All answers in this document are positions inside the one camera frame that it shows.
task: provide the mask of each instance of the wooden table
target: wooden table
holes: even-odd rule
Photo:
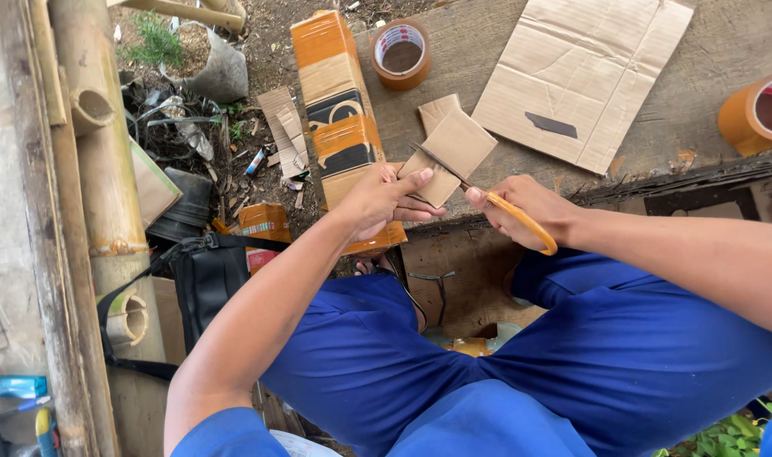
[[[423,103],[454,92],[471,114],[510,38],[526,0],[457,0],[414,16],[431,38],[432,69],[420,87],[395,92],[378,81],[369,58],[374,30],[355,35],[358,57],[389,161],[411,157],[408,140],[425,134],[417,113]],[[471,175],[489,187],[529,173],[579,204],[607,203],[692,186],[772,175],[772,151],[742,158],[719,134],[725,99],[772,73],[772,0],[698,0],[674,55],[656,80],[617,154],[614,176],[599,176],[503,138]],[[683,171],[678,151],[695,151]],[[407,223],[417,236],[453,224],[483,220],[457,190],[449,213],[428,223]]]

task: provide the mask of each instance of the blue shirt sleeve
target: blue shirt sleeve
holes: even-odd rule
[[[259,414],[248,407],[221,410],[191,429],[171,457],[289,457]]]

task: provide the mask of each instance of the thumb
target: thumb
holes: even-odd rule
[[[434,171],[431,168],[423,168],[395,182],[394,186],[400,190],[401,195],[406,195],[422,189],[431,181],[432,176],[434,176]]]

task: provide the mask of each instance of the tape roll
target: tape roll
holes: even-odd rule
[[[380,82],[393,90],[420,85],[432,68],[428,32],[411,19],[395,19],[375,33],[370,61]]]
[[[772,148],[772,75],[731,95],[718,123],[725,140],[745,157]]]

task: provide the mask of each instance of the black tape strip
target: black tape strip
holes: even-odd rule
[[[539,129],[558,133],[570,138],[578,138],[578,130],[575,129],[574,125],[564,124],[563,122],[559,122],[555,119],[539,116],[529,111],[525,111],[524,116],[527,116],[527,119],[533,121],[534,126],[538,127]]]

